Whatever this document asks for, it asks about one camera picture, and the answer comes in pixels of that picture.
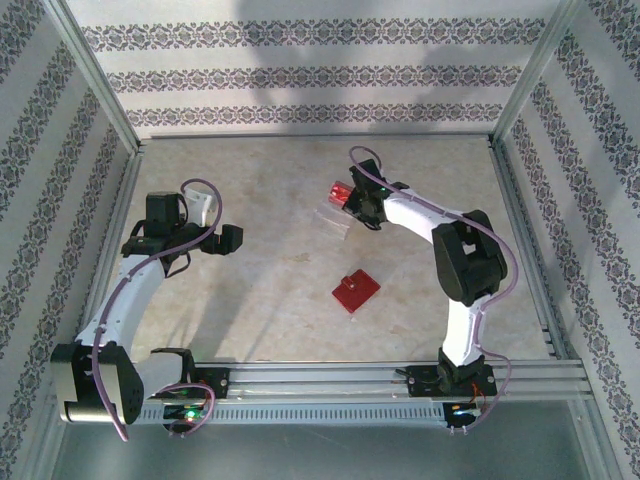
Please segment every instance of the beige floor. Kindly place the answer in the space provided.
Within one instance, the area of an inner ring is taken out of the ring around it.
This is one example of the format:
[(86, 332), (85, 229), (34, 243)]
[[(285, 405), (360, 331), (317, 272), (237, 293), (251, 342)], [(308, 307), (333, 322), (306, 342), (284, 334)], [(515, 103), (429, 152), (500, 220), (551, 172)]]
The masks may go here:
[[(349, 181), (347, 151), (356, 142), (380, 153), (389, 179), (453, 209), (485, 210), (515, 248), (482, 138), (155, 140), (125, 232), (143, 217), (148, 192), (204, 177), (222, 193), (223, 222), (242, 226), (245, 242), (227, 257), (196, 253), (186, 273), (164, 282), (138, 330), (134, 360), (160, 346), (188, 346), (197, 361), (435, 359), (447, 298), (431, 246), (390, 224), (381, 232), (356, 224), (344, 238), (315, 213), (335, 180)], [(331, 291), (358, 268), (382, 288), (351, 316)], [(489, 314), (485, 346), (548, 358), (524, 277)]]

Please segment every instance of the white wall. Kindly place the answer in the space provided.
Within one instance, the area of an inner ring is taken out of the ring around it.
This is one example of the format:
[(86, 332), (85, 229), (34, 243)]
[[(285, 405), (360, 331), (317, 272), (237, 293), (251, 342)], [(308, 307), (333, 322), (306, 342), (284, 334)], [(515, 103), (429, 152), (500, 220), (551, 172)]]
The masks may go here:
[(625, 478), (640, 476), (638, 6), (581, 5), (507, 139), (551, 293)]
[(69, 0), (141, 137), (486, 132), (558, 0)]
[(82, 317), (129, 157), (38, 0), (0, 0), (0, 479)]

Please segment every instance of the purple cable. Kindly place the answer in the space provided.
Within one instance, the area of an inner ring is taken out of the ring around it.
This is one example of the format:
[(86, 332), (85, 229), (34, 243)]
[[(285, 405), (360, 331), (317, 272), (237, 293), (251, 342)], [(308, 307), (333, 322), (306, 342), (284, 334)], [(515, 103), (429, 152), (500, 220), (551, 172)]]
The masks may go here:
[[(173, 253), (182, 252), (184, 250), (191, 248), (194, 245), (197, 245), (198, 243), (203, 241), (205, 238), (207, 238), (209, 235), (211, 235), (215, 231), (216, 227), (218, 226), (218, 223), (220, 222), (220, 217), (222, 216), (222, 197), (220, 196), (220, 192), (215, 187), (215, 185), (213, 185), (211, 182), (209, 182), (208, 180), (203, 180), (201, 178), (191, 178), (187, 180), (182, 185), (180, 185), (180, 191), (184, 193), (185, 187), (191, 183), (202, 183), (203, 185), (206, 185), (211, 190), (213, 190), (213, 193), (216, 196), (216, 199), (218, 200), (218, 212), (216, 214), (215, 220), (213, 221), (213, 224), (207, 229), (206, 232), (204, 232), (195, 240), (191, 240), (190, 242), (187, 242), (184, 245), (179, 245), (177, 247), (170, 248), (163, 252), (156, 253), (155, 255), (152, 255), (144, 259), (142, 262), (140, 262), (131, 270), (129, 270), (129, 273), (125, 277), (123, 277), (122, 280), (118, 282), (113, 292), (111, 293), (111, 296), (109, 297), (109, 299), (107, 300), (107, 303), (104, 306), (102, 315), (100, 316), (100, 321), (98, 322), (98, 326), (96, 327), (96, 336), (93, 339), (93, 348), (91, 349), (91, 373), (93, 374), (93, 380), (96, 384), (96, 388), (98, 389), (100, 400), (102, 400), (102, 404), (107, 409), (107, 412), (111, 417), (111, 421), (113, 422), (113, 425), (116, 427), (116, 430), (120, 435), (120, 438), (124, 442), (129, 440), (129, 436), (127, 435), (127, 430), (125, 426), (122, 424), (122, 422), (120, 421), (120, 419), (118, 418), (116, 409), (111, 403), (111, 400), (109, 399), (109, 395), (107, 394), (107, 389), (105, 388), (104, 382), (102, 381), (102, 375), (100, 374), (100, 364), (98, 363), (98, 354), (99, 354), (98, 350), (100, 348), (100, 340), (102, 339), (104, 326), (107, 323), (107, 317), (109, 316), (109, 312), (111, 312), (111, 308), (113, 307), (113, 304), (118, 298), (118, 295), (120, 295), (124, 287), (127, 285), (127, 283), (129, 283), (129, 281), (131, 280), (131, 277), (133, 277), (138, 271), (140, 271), (142, 268), (149, 265), (154, 260), (165, 257), (167, 255), (171, 255)], [(211, 404), (210, 411), (212, 412), (214, 397), (212, 396), (211, 398), (212, 398), (212, 404)]]
[(171, 435), (180, 435), (181, 437), (184, 438), (187, 435), (191, 435), (195, 433), (200, 427), (202, 427), (205, 423), (207, 423), (207, 421), (209, 421), (209, 419), (211, 418), (211, 415), (213, 415), (213, 406), (215, 405), (215, 401), (216, 401), (216, 392), (213, 390), (213, 388), (211, 388), (209, 385), (206, 385), (204, 383), (176, 383), (175, 385), (169, 385), (168, 387), (164, 387), (163, 389), (159, 390), (158, 393), (172, 392), (174, 390), (182, 390), (183, 388), (201, 388), (202, 390), (206, 390), (207, 392), (209, 392), (209, 395), (211, 396), (211, 402), (210, 402), (211, 405), (209, 406), (209, 410), (207, 410), (207, 413), (205, 414), (204, 418), (200, 420), (198, 423), (196, 423), (195, 426), (191, 428), (191, 430), (188, 430), (180, 434), (177, 434), (171, 431)]
[(443, 208), (440, 208), (437, 205), (434, 205), (434, 204), (428, 202), (427, 200), (424, 200), (423, 198), (416, 197), (414, 195), (406, 193), (405, 191), (400, 190), (400, 189), (394, 187), (393, 185), (385, 182), (384, 180), (380, 180), (378, 177), (376, 177), (376, 176), (372, 175), (371, 173), (367, 172), (364, 168), (362, 168), (360, 166), (358, 161), (353, 156), (353, 152), (355, 152), (356, 150), (363, 150), (363, 151), (373, 155), (373, 157), (378, 162), (378, 165), (382, 165), (382, 161), (380, 160), (380, 157), (378, 156), (378, 154), (376, 152), (374, 152), (373, 150), (371, 150), (370, 148), (364, 147), (362, 145), (356, 145), (356, 146), (351, 147), (349, 149), (349, 158), (351, 159), (351, 162), (353, 162), (355, 167), (358, 169), (358, 171), (360, 173), (362, 173), (365, 177), (367, 177), (370, 180), (373, 180), (374, 182), (378, 183), (379, 185), (382, 185), (384, 188), (386, 188), (388, 190), (391, 190), (392, 192), (397, 193), (397, 194), (405, 197), (409, 201), (416, 202), (418, 205), (422, 205), (423, 207), (428, 208), (429, 210), (431, 210), (432, 212), (437, 213), (438, 215), (445, 216), (445, 217), (450, 218), (452, 220), (459, 220), (459, 221), (467, 224), (468, 226), (470, 226), (472, 228), (475, 228), (476, 230), (479, 230), (480, 232), (484, 233), (485, 235), (487, 235), (492, 240), (495, 240), (498, 243), (498, 245), (500, 245), (500, 247), (507, 253), (507, 256), (509, 257), (509, 260), (510, 260), (512, 266), (513, 266), (513, 270), (512, 270), (513, 274), (512, 274), (512, 277), (511, 277), (511, 282), (509, 283), (507, 288), (505, 288), (503, 292), (499, 293), (495, 297), (490, 298), (489, 300), (487, 300), (480, 307), (480, 310), (478, 311), (478, 314), (476, 315), (476, 318), (474, 319), (474, 322), (473, 322), (473, 343), (474, 343), (474, 345), (476, 347), (478, 347), (478, 349), (482, 353), (484, 353), (485, 355), (504, 360), (507, 363), (507, 375), (506, 375), (504, 381), (502, 382), (500, 390), (498, 390), (498, 393), (496, 394), (496, 396), (493, 397), (493, 402), (491, 402), (491, 405), (489, 405), (489, 407), (480, 415), (480, 417), (478, 417), (478, 419), (475, 422), (473, 422), (468, 428), (464, 429), (465, 432), (468, 432), (469, 430), (472, 430), (477, 425), (482, 423), (485, 418), (487, 418), (489, 413), (491, 413), (491, 411), (493, 410), (495, 405), (500, 400), (500, 397), (502, 397), (502, 395), (504, 394), (504, 392), (505, 392), (505, 390), (507, 388), (507, 384), (509, 383), (509, 380), (511, 379), (511, 361), (504, 355), (500, 355), (499, 353), (489, 352), (488, 350), (485, 350), (484, 348), (482, 348), (482, 346), (480, 345), (480, 342), (478, 341), (478, 336), (479, 336), (479, 332), (480, 332), (480, 324), (482, 322), (482, 319), (484, 318), (484, 314), (487, 311), (487, 308), (489, 308), (491, 305), (493, 305), (493, 304), (497, 303), (498, 301), (502, 300), (503, 298), (505, 298), (516, 287), (516, 284), (518, 283), (518, 277), (520, 276), (520, 271), (519, 271), (519, 268), (518, 268), (518, 261), (516, 260), (516, 256), (513, 253), (513, 250), (511, 250), (511, 247), (509, 247), (509, 245), (507, 245), (507, 242), (505, 242), (499, 235), (497, 235), (495, 232), (493, 232), (489, 228), (485, 227), (484, 225), (481, 225), (478, 222), (474, 222), (473, 220), (470, 220), (470, 219), (468, 219), (466, 217), (463, 217), (461, 215), (457, 215), (455, 213), (448, 212), (447, 210), (445, 210)]

